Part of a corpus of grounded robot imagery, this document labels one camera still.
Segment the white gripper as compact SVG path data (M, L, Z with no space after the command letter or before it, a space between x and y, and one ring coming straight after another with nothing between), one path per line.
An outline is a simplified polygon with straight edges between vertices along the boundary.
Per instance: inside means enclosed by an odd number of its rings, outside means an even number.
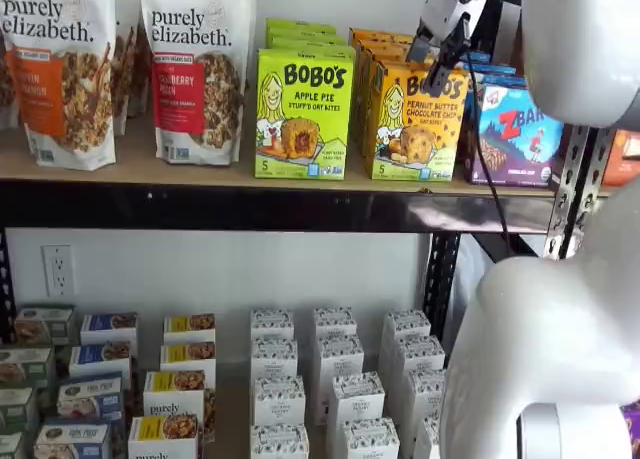
M443 83L470 47L487 0L424 0L417 32L408 49L407 62L424 62L440 44L430 70L431 83Z

